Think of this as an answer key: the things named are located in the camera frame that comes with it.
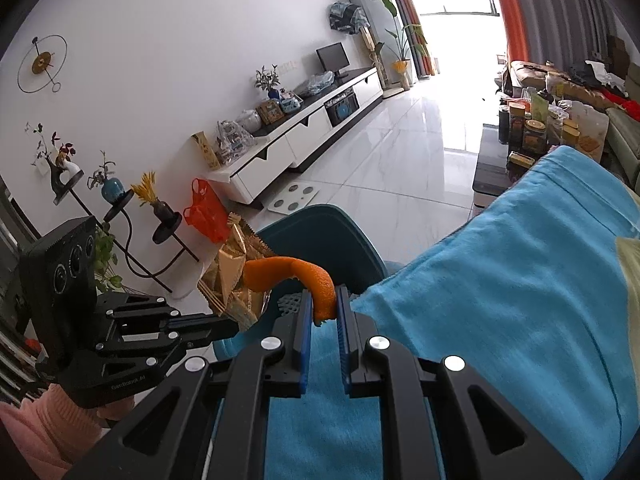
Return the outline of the pink sleeve left forearm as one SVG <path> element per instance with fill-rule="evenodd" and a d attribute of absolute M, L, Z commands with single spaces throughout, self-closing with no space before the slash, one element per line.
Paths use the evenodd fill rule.
<path fill-rule="evenodd" d="M 59 385 L 36 400 L 1 404 L 1 477 L 61 479 L 100 440 L 93 410 L 77 406 Z"/>

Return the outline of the left hand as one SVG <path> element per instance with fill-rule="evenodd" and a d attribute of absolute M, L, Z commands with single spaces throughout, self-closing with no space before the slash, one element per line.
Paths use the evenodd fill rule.
<path fill-rule="evenodd" d="M 133 396 L 109 403 L 96 410 L 96 416 L 104 422 L 119 422 L 128 415 L 136 405 Z"/>

